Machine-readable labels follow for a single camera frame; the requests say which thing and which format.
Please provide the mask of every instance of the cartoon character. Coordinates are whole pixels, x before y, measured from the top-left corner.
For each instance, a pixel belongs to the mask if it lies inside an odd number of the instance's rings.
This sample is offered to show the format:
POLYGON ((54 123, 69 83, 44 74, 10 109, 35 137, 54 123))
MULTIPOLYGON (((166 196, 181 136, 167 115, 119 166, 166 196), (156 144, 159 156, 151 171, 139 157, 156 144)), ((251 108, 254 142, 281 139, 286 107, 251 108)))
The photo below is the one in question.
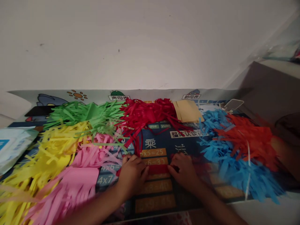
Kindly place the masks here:
MULTIPOLYGON (((46 95, 46 94, 39 94, 37 97, 37 106, 59 106, 62 105, 64 103, 68 103, 68 101, 62 99, 62 98, 58 98, 58 97, 54 97, 54 96, 50 96, 50 95, 46 95)), ((28 117, 25 121, 26 122, 32 122, 32 121, 46 121, 48 119, 49 116, 31 116, 28 117)))
POLYGON ((110 95, 111 95, 111 96, 125 96, 122 92, 117 91, 117 90, 111 91, 111 92, 110 92, 110 95))
POLYGON ((188 95, 195 95, 195 94, 200 94, 200 91, 198 89, 195 89, 193 91, 191 91, 190 93, 188 93, 188 95))

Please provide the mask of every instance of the finger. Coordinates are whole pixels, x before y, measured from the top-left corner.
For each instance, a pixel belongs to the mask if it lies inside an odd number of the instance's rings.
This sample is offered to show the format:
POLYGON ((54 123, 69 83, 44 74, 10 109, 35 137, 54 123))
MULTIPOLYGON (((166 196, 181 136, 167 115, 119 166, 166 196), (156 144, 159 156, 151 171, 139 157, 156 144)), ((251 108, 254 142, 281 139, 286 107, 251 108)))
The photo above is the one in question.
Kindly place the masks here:
POLYGON ((134 160, 134 162, 135 162, 136 164, 139 164, 139 163, 142 163, 143 160, 142 160, 140 157, 138 157, 137 159, 134 160))
POLYGON ((141 172, 142 172, 142 171, 143 171, 143 169, 145 169, 145 168, 146 168, 146 165, 145 165, 145 164, 143 164, 143 163, 140 163, 140 164, 138 164, 138 165, 137 165, 137 168, 138 168, 138 170, 139 170, 139 171, 141 171, 141 172))
POLYGON ((143 171, 143 173, 142 173, 142 175, 141 175, 141 181, 142 181, 142 183, 144 183, 144 182, 146 181, 146 179, 147 179, 147 177, 148 177, 148 174, 149 174, 149 167, 147 166, 147 167, 144 169, 144 171, 143 171))
POLYGON ((173 159, 181 159, 182 158, 182 156, 181 155, 179 155, 178 153, 176 153, 175 155, 174 155, 174 157, 173 157, 173 159))
POLYGON ((138 157, 137 157, 136 155, 132 155, 131 158, 129 159, 129 161, 132 162, 132 161, 136 160, 137 158, 138 158, 138 157))
POLYGON ((177 166, 180 167, 181 163, 178 159, 174 159, 172 160, 172 162, 170 163, 171 166, 177 166))
POLYGON ((177 173, 172 166, 168 165, 168 170, 170 174, 175 178, 175 180, 179 179, 179 173, 177 173))
POLYGON ((131 155, 125 155, 124 158, 123 158, 123 160, 122 160, 123 165, 124 165, 125 163, 127 163, 127 161, 128 161, 130 158, 131 158, 131 155))

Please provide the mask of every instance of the tan paper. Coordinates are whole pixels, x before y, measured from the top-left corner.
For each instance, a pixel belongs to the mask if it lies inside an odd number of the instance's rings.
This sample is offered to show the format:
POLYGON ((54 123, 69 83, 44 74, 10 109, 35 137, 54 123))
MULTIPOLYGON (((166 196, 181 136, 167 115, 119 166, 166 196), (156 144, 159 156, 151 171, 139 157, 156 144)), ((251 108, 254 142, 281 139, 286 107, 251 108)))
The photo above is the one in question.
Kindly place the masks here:
POLYGON ((204 121, 202 114, 200 113, 196 103, 190 100, 181 100, 173 103, 177 118, 183 123, 199 123, 204 121))

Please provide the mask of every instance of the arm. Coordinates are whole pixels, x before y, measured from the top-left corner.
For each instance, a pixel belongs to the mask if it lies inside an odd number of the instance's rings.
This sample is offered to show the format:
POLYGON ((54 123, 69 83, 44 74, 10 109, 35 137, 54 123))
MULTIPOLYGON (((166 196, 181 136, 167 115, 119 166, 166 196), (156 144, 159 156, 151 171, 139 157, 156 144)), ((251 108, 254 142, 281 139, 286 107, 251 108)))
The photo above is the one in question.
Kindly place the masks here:
POLYGON ((195 195, 207 211, 223 225, 247 225, 229 206, 222 202, 202 181, 199 180, 190 156, 175 154, 168 169, 175 180, 195 195), (172 166, 179 168, 176 172, 172 166))
POLYGON ((146 167, 141 158, 136 155, 125 156, 117 184, 67 216, 57 225, 101 224, 142 187, 148 171, 149 167, 146 167))

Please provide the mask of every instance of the child's hand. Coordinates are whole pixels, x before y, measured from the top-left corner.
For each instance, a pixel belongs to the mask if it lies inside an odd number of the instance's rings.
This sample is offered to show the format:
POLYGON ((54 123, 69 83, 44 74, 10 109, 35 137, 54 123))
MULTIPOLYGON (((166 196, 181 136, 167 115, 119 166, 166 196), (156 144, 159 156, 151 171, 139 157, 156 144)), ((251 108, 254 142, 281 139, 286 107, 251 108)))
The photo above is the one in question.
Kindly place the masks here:
POLYGON ((126 155, 123 158, 122 170, 116 188, 124 201, 130 199, 140 190, 148 172, 149 167, 136 155, 126 155))
POLYGON ((172 158, 172 162, 168 166, 168 169, 175 180, 189 192, 194 194, 200 187, 201 182, 196 174, 190 156, 183 153, 176 153, 172 158), (176 172, 172 166, 178 167, 179 172, 176 172))

